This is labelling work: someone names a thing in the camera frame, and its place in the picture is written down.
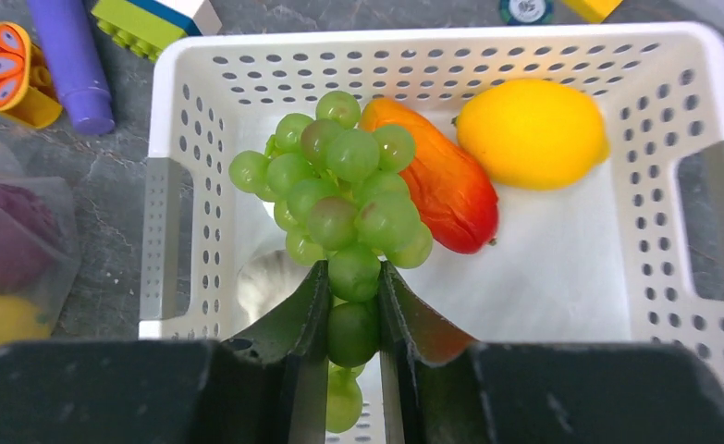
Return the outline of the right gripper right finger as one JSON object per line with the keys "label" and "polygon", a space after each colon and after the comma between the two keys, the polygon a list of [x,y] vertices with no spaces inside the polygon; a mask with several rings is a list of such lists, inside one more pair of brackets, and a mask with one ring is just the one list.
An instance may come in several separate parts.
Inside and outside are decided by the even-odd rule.
{"label": "right gripper right finger", "polygon": [[377,297],[389,443],[724,443],[724,391],[655,343],[493,343],[383,263]]}

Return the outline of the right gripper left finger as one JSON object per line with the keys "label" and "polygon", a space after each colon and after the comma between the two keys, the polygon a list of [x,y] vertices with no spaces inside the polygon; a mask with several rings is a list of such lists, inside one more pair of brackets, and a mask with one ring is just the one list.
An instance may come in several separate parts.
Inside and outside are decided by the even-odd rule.
{"label": "right gripper left finger", "polygon": [[0,347],[0,443],[321,443],[327,265],[233,337]]}

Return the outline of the green toy grapes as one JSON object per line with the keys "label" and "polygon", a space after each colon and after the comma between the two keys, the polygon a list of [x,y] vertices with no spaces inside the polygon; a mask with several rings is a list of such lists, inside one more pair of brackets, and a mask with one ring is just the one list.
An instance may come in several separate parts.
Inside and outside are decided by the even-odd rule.
{"label": "green toy grapes", "polygon": [[332,434],[362,416],[358,378],[379,349],[382,264],[415,268],[433,248],[401,176],[414,161],[414,139],[399,124],[366,128],[362,113],[351,93],[328,92],[312,115],[285,115],[263,151],[236,154],[229,167],[238,190],[273,205],[288,256],[327,265],[325,428]]}

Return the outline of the clear dotted zip bag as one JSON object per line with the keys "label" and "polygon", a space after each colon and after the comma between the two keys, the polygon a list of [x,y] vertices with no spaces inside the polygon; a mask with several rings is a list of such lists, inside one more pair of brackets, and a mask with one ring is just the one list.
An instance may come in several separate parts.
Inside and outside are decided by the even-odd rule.
{"label": "clear dotted zip bag", "polygon": [[0,346],[48,339],[80,268],[73,194],[0,142]]}

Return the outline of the white perforated plastic basket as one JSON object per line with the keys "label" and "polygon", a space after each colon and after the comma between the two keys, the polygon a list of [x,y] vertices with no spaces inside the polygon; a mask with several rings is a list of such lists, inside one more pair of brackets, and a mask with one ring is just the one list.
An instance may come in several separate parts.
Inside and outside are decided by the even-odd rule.
{"label": "white perforated plastic basket", "polygon": [[141,339],[227,339],[351,243],[498,342],[724,388],[724,39],[694,22],[191,37],[154,67]]}

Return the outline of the yellow toy mango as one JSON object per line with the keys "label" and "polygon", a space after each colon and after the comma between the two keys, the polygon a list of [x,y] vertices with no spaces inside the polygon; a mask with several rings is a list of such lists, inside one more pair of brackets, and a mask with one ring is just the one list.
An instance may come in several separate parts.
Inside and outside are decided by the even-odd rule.
{"label": "yellow toy mango", "polygon": [[47,339],[53,325],[49,314],[27,299],[0,295],[0,345],[14,340]]}

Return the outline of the purple toy onion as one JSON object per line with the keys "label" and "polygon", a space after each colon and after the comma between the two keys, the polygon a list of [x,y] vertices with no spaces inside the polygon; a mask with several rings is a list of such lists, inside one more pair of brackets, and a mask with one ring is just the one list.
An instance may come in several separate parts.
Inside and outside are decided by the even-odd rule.
{"label": "purple toy onion", "polygon": [[60,230],[50,209],[27,188],[0,182],[0,293],[21,290],[55,261]]}

